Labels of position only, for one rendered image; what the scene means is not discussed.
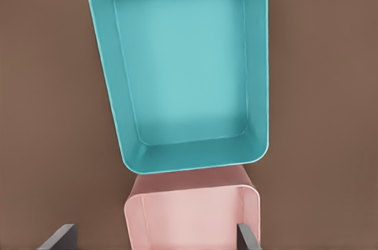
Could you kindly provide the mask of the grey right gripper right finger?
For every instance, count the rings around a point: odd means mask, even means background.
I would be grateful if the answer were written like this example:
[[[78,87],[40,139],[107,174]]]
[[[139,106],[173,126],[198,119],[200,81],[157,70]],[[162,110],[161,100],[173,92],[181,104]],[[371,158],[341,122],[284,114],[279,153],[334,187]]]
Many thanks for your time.
[[[262,250],[249,225],[237,224],[237,250]]]

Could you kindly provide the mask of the teal rectangular tray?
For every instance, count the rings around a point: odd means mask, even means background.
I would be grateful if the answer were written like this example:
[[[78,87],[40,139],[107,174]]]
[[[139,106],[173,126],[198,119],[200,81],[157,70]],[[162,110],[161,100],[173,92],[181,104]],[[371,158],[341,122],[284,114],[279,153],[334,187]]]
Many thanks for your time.
[[[254,163],[269,146],[268,0],[88,0],[124,165]]]

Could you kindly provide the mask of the pink rectangular tray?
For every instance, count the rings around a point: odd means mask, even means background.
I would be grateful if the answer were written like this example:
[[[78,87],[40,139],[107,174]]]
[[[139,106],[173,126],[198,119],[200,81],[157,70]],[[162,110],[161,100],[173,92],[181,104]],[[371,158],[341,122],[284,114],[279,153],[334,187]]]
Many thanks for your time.
[[[237,250],[261,243],[260,195],[242,165],[140,174],[124,206],[132,250]]]

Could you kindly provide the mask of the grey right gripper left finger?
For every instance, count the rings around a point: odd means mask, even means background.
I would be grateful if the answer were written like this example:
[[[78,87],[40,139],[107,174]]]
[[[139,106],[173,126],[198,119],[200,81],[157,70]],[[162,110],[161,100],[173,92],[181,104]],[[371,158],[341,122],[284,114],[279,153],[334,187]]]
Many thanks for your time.
[[[77,250],[77,225],[63,225],[37,250]]]

